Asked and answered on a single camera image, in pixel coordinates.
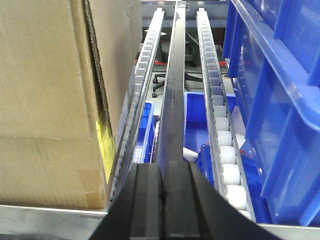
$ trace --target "gray floor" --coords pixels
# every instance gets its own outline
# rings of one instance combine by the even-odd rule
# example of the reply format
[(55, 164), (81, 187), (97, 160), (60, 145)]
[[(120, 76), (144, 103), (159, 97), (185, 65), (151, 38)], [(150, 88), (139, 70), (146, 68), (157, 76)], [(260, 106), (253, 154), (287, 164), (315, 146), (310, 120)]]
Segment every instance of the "gray floor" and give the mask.
[[(166, 65), (155, 65), (153, 67), (152, 79), (154, 78), (155, 74), (165, 73), (166, 68), (167, 68)], [(190, 75), (193, 75), (196, 77), (202, 77), (201, 67), (186, 67), (185, 70), (188, 71)], [(226, 69), (224, 67), (222, 67), (221, 72), (222, 72), (222, 76), (224, 76)], [(164, 81), (165, 79), (159, 77), (158, 80)], [(187, 83), (193, 92), (204, 92), (204, 85), (202, 82), (187, 81)], [(224, 83), (226, 93), (233, 94), (234, 90), (233, 90), (230, 78), (223, 77), (223, 83)], [(162, 88), (159, 88), (156, 90), (158, 97), (152, 97), (152, 91), (153, 91), (153, 83), (151, 82), (149, 85), (149, 90), (148, 90), (146, 100), (155, 103), (154, 115), (160, 116), (161, 107), (162, 107), (162, 103), (163, 103), (164, 88), (162, 87)]]

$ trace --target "conveyor rack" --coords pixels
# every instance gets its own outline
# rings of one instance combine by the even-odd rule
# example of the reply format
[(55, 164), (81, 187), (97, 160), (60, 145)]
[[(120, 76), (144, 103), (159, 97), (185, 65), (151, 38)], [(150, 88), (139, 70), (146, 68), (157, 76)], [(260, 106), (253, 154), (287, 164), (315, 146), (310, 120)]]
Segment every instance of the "conveyor rack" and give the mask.
[[(138, 127), (140, 125), (141, 115), (143, 111), (143, 105), (145, 103), (147, 90), (150, 83), (151, 78), (151, 72), (152, 72), (152, 65), (155, 58), (155, 52), (158, 47), (159, 43), (159, 36), (161, 32), (161, 28), (163, 26), (165, 27), (171, 27), (176, 28), (176, 24), (180, 25), (178, 27), (179, 30), (175, 30), (177, 35), (172, 34), (171, 44), (170, 44), (170, 59), (167, 69), (167, 78), (166, 78), (166, 86), (165, 91), (166, 94), (164, 96), (164, 102), (170, 102), (175, 103), (175, 100), (180, 101), (178, 99), (178, 96), (182, 96), (183, 94), (183, 72), (184, 72), (184, 65), (178, 64), (175, 65), (174, 63), (177, 63), (177, 58), (180, 57), (180, 61), (183, 62), (181, 59), (184, 57), (184, 54), (181, 54), (181, 52), (177, 55), (175, 55), (173, 50), (177, 47), (177, 42), (180, 42), (182, 40), (182, 47), (184, 52), (184, 32), (185, 27), (195, 27), (197, 26), (196, 22), (196, 11), (200, 8), (204, 7), (205, 9), (208, 8), (208, 15), (209, 18), (207, 23), (209, 22), (211, 27), (224, 27), (226, 23), (226, 16), (224, 17), (218, 17), (215, 18), (214, 14), (222, 14), (227, 11), (227, 2), (223, 1), (144, 1), (142, 3), (142, 9), (144, 10), (144, 16), (146, 16), (143, 19), (143, 25), (146, 26), (150, 23), (150, 11), (154, 11), (155, 13), (152, 18), (152, 22), (150, 23), (148, 35), (146, 37), (146, 41), (142, 48), (141, 56), (139, 57), (139, 60), (137, 62), (137, 67), (135, 70), (135, 85), (134, 85), (134, 94), (132, 98), (132, 103), (130, 107), (130, 112), (127, 117), (126, 121), (126, 127), (125, 131), (123, 132), (122, 138), (121, 138), (121, 144), (119, 146), (119, 151), (117, 153), (117, 161), (116, 161), (116, 169), (115, 169), (115, 178), (113, 180), (113, 190), (112, 196), (113, 198), (116, 198), (123, 185), (124, 182), (128, 176), (128, 172), (130, 170), (130, 160), (131, 160), (131, 154), (135, 145), (135, 142), (137, 140), (137, 134), (138, 134)], [(166, 9), (166, 17), (164, 18), (164, 9)], [(197, 12), (197, 16), (203, 17), (207, 13), (204, 9), (201, 9)], [(215, 61), (217, 62), (217, 56), (215, 54), (215, 45), (213, 44), (213, 54), (215, 57)], [(203, 70), (203, 78), (204, 78), (204, 85), (205, 85), (205, 95), (206, 95), (206, 106), (207, 106), (207, 116), (209, 120), (212, 119), (212, 106), (210, 105), (211, 102), (211, 96), (210, 96), (210, 85), (208, 82), (208, 66), (205, 65), (204, 57), (202, 56), (202, 70)], [(176, 80), (173, 81), (173, 78), (170, 79), (170, 76), (181, 76), (180, 83), (177, 83), (177, 86), (174, 86), (176, 84)], [(221, 85), (223, 87), (223, 82), (221, 79), (221, 74), (219, 75)], [(223, 91), (224, 101), (226, 102), (226, 96), (225, 91)], [(164, 116), (165, 112), (169, 113), (172, 110), (177, 108), (176, 115), (183, 116), (183, 110), (178, 109), (183, 107), (183, 105), (179, 105), (178, 107), (174, 104), (167, 104), (167, 106), (162, 109), (162, 116)], [(159, 135), (165, 136), (165, 123), (166, 120), (170, 120), (170, 114), (168, 114), (169, 119), (162, 118), (161, 124), (159, 129)], [(176, 121), (176, 124), (179, 124), (181, 122), (181, 119)], [(217, 146), (214, 147), (215, 142), (215, 135), (214, 131), (212, 129), (214, 126), (212, 126), (213, 121), (209, 121), (209, 130), (210, 130), (210, 141), (212, 144), (212, 149), (214, 150)], [(182, 127), (178, 126), (176, 129), (176, 135), (179, 135), (182, 133)], [(233, 137), (234, 137), (234, 130), (231, 125), (230, 130), (232, 131)], [(166, 146), (169, 143), (172, 143), (170, 141), (166, 141), (166, 137), (163, 138), (163, 143), (161, 143), (161, 137), (159, 137), (157, 146), (158, 148), (161, 148), (163, 146)], [(177, 157), (177, 159), (180, 161), (182, 159), (182, 134), (177, 142), (172, 143), (174, 147), (177, 147), (179, 149), (175, 153), (171, 152), (173, 154), (172, 156)], [(233, 138), (233, 144), (236, 146), (237, 143), (235, 142), (235, 138)], [(165, 171), (166, 169), (166, 161), (161, 160), (163, 156), (166, 156), (166, 154), (163, 152), (163, 154), (159, 154), (160, 151), (157, 151), (157, 161), (163, 162), (163, 168), (162, 170)], [(211, 155), (213, 156), (214, 161), (217, 161), (217, 157), (215, 156), (216, 153), (212, 152)], [(241, 158), (239, 155), (239, 149), (237, 152), (237, 163), (241, 166)], [(219, 176), (221, 173), (218, 162), (215, 162), (216, 166), (216, 175)], [(246, 187), (246, 179), (244, 177), (243, 167), (240, 167), (241, 171), (241, 184)], [(218, 180), (217, 182), (217, 189), (218, 191), (224, 195), (224, 188), (222, 187), (221, 180)], [(252, 205), (250, 201), (248, 201), (247, 210), (251, 213), (252, 219), (254, 220), (254, 213), (252, 209)], [(1, 234), (10, 234), (10, 235), (18, 235), (21, 233), (24, 234), (46, 234), (46, 235), (54, 235), (62, 239), (70, 239), (70, 240), (82, 240), (82, 239), (88, 239), (90, 234), (93, 232), (93, 230), (97, 227), (97, 225), (101, 222), (101, 220), (106, 216), (107, 210), (105, 211), (82, 211), (82, 210), (69, 210), (69, 209), (50, 209), (50, 208), (40, 208), (40, 207), (22, 207), (22, 206), (8, 206), (8, 205), (0, 205), (0, 233)], [(275, 225), (275, 224), (258, 224), (259, 226), (263, 227), (264, 229), (268, 230), (269, 232), (282, 237), (283, 239), (319, 239), (320, 238), (320, 228), (318, 227), (301, 227), (301, 226), (289, 226), (289, 225)]]

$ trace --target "blue storage bin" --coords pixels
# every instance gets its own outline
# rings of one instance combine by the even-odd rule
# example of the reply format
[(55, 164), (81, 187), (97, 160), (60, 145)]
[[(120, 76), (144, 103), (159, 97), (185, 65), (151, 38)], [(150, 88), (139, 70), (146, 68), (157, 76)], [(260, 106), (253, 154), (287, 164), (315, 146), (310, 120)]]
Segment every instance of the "blue storage bin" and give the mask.
[(229, 59), (273, 223), (320, 226), (320, 1), (231, 0)]
[(155, 104), (151, 101), (146, 101), (132, 156), (134, 163), (143, 164), (150, 163), (151, 161), (152, 147), (155, 138), (154, 112)]
[[(233, 94), (227, 94), (230, 111), (237, 105)], [(184, 93), (184, 147), (199, 152), (196, 165), (213, 185), (214, 176), (210, 156), (209, 133), (203, 92)]]

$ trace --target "white object in bin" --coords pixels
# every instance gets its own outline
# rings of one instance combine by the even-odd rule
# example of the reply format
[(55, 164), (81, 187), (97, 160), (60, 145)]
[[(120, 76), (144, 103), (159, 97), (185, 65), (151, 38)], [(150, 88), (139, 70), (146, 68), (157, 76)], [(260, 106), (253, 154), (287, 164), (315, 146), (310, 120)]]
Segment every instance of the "white object in bin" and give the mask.
[(243, 216), (245, 216), (250, 221), (252, 220), (250, 212), (245, 211), (245, 210), (239, 210), (239, 213), (241, 213)]
[(183, 148), (183, 157), (188, 161), (188, 162), (195, 162), (198, 159), (198, 153), (195, 151), (192, 151), (186, 147)]
[(236, 137), (236, 142), (238, 143), (238, 147), (241, 148), (243, 144), (245, 144), (246, 142), (245, 136), (236, 133), (235, 137)]
[(219, 152), (221, 164), (236, 163), (236, 150), (233, 146), (220, 146)]
[(222, 95), (213, 95), (211, 97), (213, 106), (223, 106), (224, 97)]
[(222, 164), (222, 179), (225, 185), (240, 184), (240, 170), (236, 164)]
[(228, 131), (229, 130), (229, 119), (227, 117), (216, 117), (215, 129), (217, 131)]
[(232, 135), (230, 131), (217, 131), (218, 146), (231, 146)]
[(215, 118), (225, 118), (227, 116), (226, 106), (213, 106), (213, 115)]
[(246, 189), (239, 185), (225, 186), (225, 197), (229, 204), (237, 210), (246, 210), (247, 194)]

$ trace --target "roller conveyor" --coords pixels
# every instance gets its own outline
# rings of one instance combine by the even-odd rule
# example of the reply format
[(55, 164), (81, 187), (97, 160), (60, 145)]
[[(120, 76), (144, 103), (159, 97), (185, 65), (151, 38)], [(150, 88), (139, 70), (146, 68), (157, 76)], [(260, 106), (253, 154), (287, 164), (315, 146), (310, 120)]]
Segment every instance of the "roller conveyor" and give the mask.
[[(47, 236), (47, 239), (51, 239), (48, 237), (51, 235), (59, 239), (84, 240), (88, 239), (101, 223), (91, 239), (278, 239), (269, 232), (290, 240), (319, 239), (320, 230), (317, 227), (253, 223), (255, 215), (211, 34), (210, 27), (213, 23), (218, 23), (218, 20), (208, 17), (205, 11), (206, 1), (200, 2), (205, 9), (196, 7), (196, 10), (194, 3), (178, 1), (174, 7), (173, 21), (170, 21), (164, 17), (164, 9), (170, 9), (173, 5), (170, 2), (162, 2), (165, 7), (159, 9), (157, 8), (161, 7), (161, 4), (152, 5), (150, 3), (148, 6), (145, 4), (148, 8), (157, 10), (154, 12), (152, 21), (145, 19), (143, 22), (143, 24), (149, 24), (151, 21), (151, 24), (134, 72), (132, 103), (116, 155), (108, 209), (81, 211), (0, 205), (0, 234), (16, 236), (21, 233), (31, 236), (41, 234)], [(211, 11), (214, 9), (212, 2), (208, 3), (208, 9)], [(188, 21), (190, 11), (194, 14), (193, 19)], [(131, 164), (132, 152), (150, 84), (152, 63), (155, 59), (163, 24), (167, 27), (172, 25), (176, 35), (172, 35), (170, 45), (171, 58), (167, 69), (167, 74), (169, 74), (165, 85), (165, 104), (162, 109), (162, 123), (159, 127), (155, 151), (157, 163)], [(216, 191), (194, 164), (182, 162), (181, 128), (183, 124), (179, 126), (179, 123), (183, 123), (184, 65), (181, 63), (184, 62), (182, 61), (184, 54), (173, 52), (177, 50), (177, 44), (181, 45), (180, 50), (184, 51), (184, 32), (188, 26), (197, 26), (199, 33)], [(176, 101), (181, 101), (182, 105), (180, 103), (175, 105)], [(220, 128), (220, 125), (217, 124), (216, 115), (219, 110), (217, 106), (226, 107), (225, 118), (229, 122), (228, 129), (221, 130), (223, 127)], [(168, 134), (166, 129), (171, 124), (171, 118), (175, 127), (172, 127)], [(219, 143), (219, 131), (230, 132), (231, 144)], [(238, 167), (239, 184), (229, 184), (236, 182), (232, 182), (233, 179), (229, 179), (231, 182), (228, 182), (225, 179), (228, 177), (223, 177), (228, 172), (226, 170), (228, 167), (222, 165), (221, 147), (234, 148), (235, 164), (229, 162), (226, 164)], [(226, 186), (229, 185), (244, 189), (246, 204), (245, 207), (238, 207), (238, 210), (251, 221), (227, 203), (229, 201), (230, 204), (233, 204), (232, 197), (226, 191)]]

